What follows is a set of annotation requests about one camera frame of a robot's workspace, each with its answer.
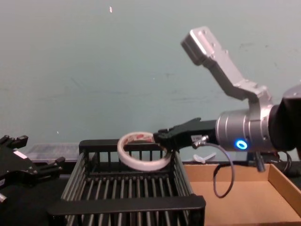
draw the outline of black wire basket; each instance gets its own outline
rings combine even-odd
[[[61,200],[48,209],[50,226],[201,226],[206,202],[193,194],[177,151],[161,170],[130,169],[117,156],[118,140],[84,140]],[[162,158],[156,144],[136,142],[129,155]]]

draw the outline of cardboard box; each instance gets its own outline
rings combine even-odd
[[[216,165],[185,165],[192,190],[206,200],[206,226],[301,226],[301,191],[274,165],[264,173],[236,166],[230,193],[219,199],[213,192]],[[224,193],[231,181],[231,168],[219,170],[217,191]]]

